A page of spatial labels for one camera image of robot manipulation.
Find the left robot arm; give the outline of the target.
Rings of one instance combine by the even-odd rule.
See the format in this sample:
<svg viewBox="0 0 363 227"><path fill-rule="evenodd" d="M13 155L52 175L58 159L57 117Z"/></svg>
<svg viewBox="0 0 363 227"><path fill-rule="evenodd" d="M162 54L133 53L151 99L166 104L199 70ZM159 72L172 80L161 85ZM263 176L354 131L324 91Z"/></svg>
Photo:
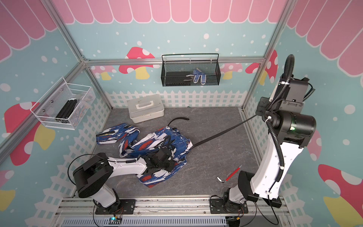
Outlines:
<svg viewBox="0 0 363 227"><path fill-rule="evenodd" d="M177 165L178 161L167 148L132 152L120 159L102 152L76 168L73 178L79 198L92 198L98 208L111 213L122 205L117 192L106 185L109 178L136 175L143 183L152 180L154 184L165 180Z"/></svg>

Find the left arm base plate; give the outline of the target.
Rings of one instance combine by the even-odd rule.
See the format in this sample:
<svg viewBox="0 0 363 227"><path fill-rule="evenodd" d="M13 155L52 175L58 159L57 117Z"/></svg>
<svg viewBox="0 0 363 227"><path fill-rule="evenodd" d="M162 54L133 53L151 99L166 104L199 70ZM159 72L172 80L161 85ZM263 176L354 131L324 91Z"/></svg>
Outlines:
<svg viewBox="0 0 363 227"><path fill-rule="evenodd" d="M100 204L96 205L95 214L96 215L131 215L134 213L135 199L122 199L116 201L113 205L108 208L102 207Z"/></svg>

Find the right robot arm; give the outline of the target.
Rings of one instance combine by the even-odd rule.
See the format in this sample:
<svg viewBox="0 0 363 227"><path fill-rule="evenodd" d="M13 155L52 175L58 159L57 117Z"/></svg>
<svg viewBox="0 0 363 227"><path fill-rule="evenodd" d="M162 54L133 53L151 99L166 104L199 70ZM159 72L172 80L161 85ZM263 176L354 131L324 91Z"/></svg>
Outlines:
<svg viewBox="0 0 363 227"><path fill-rule="evenodd" d="M224 206L237 208L262 198L280 208L279 189L295 158L307 147L316 131L316 120L302 114L305 100L313 93L308 78L293 76L295 57L286 58L284 72L271 97L261 97L256 114L268 129L268 144L255 174L241 171L237 185L224 194Z"/></svg>

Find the blue white red patterned trousers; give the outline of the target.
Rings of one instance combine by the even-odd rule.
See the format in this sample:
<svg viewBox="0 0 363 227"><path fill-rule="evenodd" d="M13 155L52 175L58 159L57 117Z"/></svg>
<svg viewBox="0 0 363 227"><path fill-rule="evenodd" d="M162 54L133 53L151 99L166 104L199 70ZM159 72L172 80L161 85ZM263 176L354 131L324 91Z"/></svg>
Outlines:
<svg viewBox="0 0 363 227"><path fill-rule="evenodd" d="M160 170L156 173L143 172L137 175L139 181L148 188L152 188L169 179L186 165L186 156L193 144L190 139L181 135L177 128L166 126L153 133L149 133L138 141L139 133L138 127L122 123L97 134L96 142L98 145L119 143L120 157L126 159L139 159L141 156L161 148L171 150L173 159L177 162L171 172Z"/></svg>

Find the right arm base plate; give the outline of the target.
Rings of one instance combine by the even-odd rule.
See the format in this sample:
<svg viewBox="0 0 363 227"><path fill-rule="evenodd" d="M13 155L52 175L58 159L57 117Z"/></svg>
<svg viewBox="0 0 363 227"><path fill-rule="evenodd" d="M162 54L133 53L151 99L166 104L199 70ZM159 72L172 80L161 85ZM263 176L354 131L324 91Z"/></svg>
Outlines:
<svg viewBox="0 0 363 227"><path fill-rule="evenodd" d="M248 214L246 204L237 204L219 197L209 199L209 208L211 214Z"/></svg>

